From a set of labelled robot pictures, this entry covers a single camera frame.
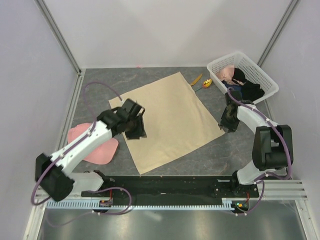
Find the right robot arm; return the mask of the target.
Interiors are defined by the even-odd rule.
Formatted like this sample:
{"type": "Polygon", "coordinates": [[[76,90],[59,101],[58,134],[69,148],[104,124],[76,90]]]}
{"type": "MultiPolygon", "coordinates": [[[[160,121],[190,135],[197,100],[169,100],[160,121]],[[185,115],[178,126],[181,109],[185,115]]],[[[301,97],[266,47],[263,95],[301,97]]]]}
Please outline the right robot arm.
{"type": "Polygon", "coordinates": [[[247,191],[247,185],[256,184],[264,177],[290,179],[294,161],[291,127],[270,120],[253,102],[243,100],[240,92],[231,87],[227,89],[225,102],[220,129],[234,133],[242,122],[254,133],[251,161],[233,173],[230,193],[240,197],[247,191]]]}

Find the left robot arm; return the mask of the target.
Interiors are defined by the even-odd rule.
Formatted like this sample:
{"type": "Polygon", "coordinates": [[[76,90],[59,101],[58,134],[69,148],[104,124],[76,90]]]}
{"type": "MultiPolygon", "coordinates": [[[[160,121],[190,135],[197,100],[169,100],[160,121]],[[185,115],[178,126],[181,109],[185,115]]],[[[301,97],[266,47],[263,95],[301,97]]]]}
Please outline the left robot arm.
{"type": "Polygon", "coordinates": [[[143,122],[145,108],[126,99],[122,106],[108,109],[79,137],[67,146],[47,156],[40,154],[35,160],[36,186],[41,187],[56,202],[72,192],[94,192],[106,196],[110,185],[96,172],[74,173],[75,167],[97,147],[124,133],[129,140],[145,138],[143,122]]]}

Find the beige cloth napkin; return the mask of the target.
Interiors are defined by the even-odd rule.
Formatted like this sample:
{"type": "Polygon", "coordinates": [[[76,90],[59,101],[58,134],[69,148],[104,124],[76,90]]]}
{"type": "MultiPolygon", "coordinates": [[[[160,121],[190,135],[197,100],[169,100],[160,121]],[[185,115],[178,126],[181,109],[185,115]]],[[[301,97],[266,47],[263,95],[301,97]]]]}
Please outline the beige cloth napkin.
{"type": "Polygon", "coordinates": [[[117,137],[108,172],[115,175],[214,175],[214,145],[224,131],[181,72],[148,79],[120,91],[145,108],[146,137],[117,137]]]}

